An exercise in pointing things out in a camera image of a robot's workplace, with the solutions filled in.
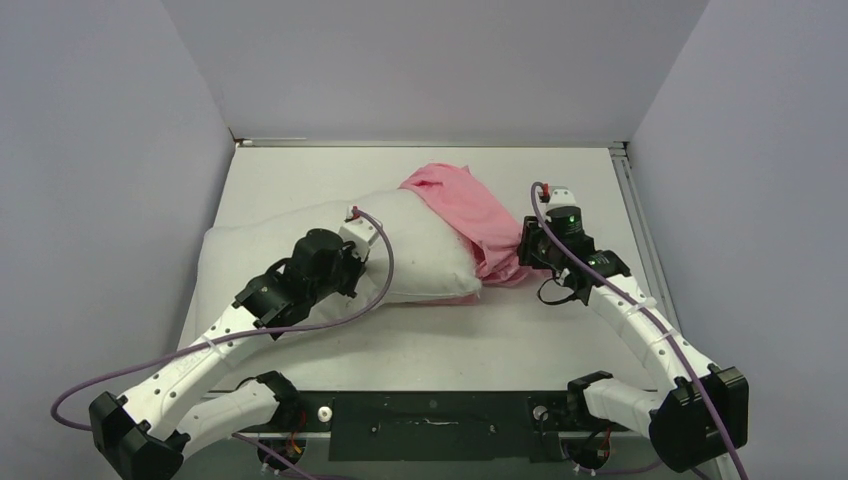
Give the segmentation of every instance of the white wall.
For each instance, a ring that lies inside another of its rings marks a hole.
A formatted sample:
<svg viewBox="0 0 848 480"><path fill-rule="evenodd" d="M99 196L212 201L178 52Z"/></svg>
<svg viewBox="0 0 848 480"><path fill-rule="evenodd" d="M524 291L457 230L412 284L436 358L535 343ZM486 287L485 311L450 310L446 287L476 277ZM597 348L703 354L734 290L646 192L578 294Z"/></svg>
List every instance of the white wall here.
<svg viewBox="0 0 848 480"><path fill-rule="evenodd" d="M233 132L624 140L707 0L163 0Z"/></svg>
<svg viewBox="0 0 848 480"><path fill-rule="evenodd" d="M848 3L712 0L630 144L687 336L752 387L751 478L844 478Z"/></svg>
<svg viewBox="0 0 848 480"><path fill-rule="evenodd" d="M0 478L115 477L50 403L173 346L231 156L158 0L0 7Z"/></svg>

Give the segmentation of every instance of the pink cloth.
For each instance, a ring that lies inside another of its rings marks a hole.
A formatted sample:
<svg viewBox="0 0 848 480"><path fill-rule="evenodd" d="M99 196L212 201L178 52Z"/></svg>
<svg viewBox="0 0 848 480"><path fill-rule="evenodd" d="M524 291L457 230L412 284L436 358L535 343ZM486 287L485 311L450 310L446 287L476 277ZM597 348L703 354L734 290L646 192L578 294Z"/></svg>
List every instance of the pink cloth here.
<svg viewBox="0 0 848 480"><path fill-rule="evenodd" d="M518 265L521 225L468 167L431 163L400 188L412 190L468 241L483 285L511 287L530 274Z"/></svg>

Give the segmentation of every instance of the white table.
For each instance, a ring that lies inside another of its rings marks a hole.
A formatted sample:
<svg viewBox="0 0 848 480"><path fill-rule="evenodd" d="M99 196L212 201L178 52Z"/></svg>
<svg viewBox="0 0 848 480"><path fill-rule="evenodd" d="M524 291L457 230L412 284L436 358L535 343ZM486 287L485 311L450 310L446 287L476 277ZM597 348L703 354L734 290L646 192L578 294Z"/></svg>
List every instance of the white table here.
<svg viewBox="0 0 848 480"><path fill-rule="evenodd" d="M606 148L239 148L215 225L250 224L396 188L431 161L470 166L519 221L532 212L533 181L570 187L598 248L618 253L648 290ZM537 286L484 289L471 307L383 306L343 327L284 338L240 365L219 388L273 369L301 390L553 390L597 370L653 387L600 317L576 302L545 306L535 297ZM180 345L200 333L192 305Z"/></svg>

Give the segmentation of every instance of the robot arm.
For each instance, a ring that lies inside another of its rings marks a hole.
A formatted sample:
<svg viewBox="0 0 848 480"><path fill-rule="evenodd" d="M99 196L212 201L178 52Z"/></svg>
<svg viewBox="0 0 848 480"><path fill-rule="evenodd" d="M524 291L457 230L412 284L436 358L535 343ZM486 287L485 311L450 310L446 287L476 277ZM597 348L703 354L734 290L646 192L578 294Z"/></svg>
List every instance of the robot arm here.
<svg viewBox="0 0 848 480"><path fill-rule="evenodd" d="M124 480L165 480L186 456L222 438L222 432L229 435L240 427L266 423L278 411L289 411L286 403L296 392L277 372L197 403L241 361L280 334L229 337L295 325L332 293L355 296L377 238L376 230L353 212L338 233L310 230L295 244L290 258L250 280L192 344L208 344L206 348L173 360L119 396L104 392L91 403L97 449Z"/></svg>
<svg viewBox="0 0 848 480"><path fill-rule="evenodd" d="M640 303L631 306L609 286L587 275L557 248L538 224L526 217L519 262L546 269L581 301L601 316L624 340L645 367L657 390L647 392L596 372L569 382L571 411L578 417L607 419L649 438L663 462L681 472L726 453L703 399L695 391L680 358L669 348L672 336L715 403L733 444L747 442L748 384L736 369L719 369L694 348L655 308L656 301L639 288L630 269L614 253L596 250L583 231L582 214L574 195L564 187L543 188L546 223L557 239L581 261ZM664 327L661 331L643 312L648 309Z"/></svg>

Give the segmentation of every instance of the pillow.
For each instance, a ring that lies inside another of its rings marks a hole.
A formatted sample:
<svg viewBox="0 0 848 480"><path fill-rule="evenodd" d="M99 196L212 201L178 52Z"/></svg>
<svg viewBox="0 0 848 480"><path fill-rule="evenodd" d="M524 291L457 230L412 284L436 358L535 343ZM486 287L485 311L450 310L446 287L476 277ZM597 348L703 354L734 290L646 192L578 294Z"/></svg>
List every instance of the pillow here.
<svg viewBox="0 0 848 480"><path fill-rule="evenodd" d="M377 192L353 201L306 207L261 223L214 227L206 232L197 271L197 331L205 332L247 282L288 257L312 228L338 231L348 207L357 205L382 222L395 253L395 272L383 303L432 302L476 295L482 288L465 241L408 190ZM378 241L359 279L355 299L333 294L319 302L308 323L353 313L373 299L388 273L385 244Z"/></svg>

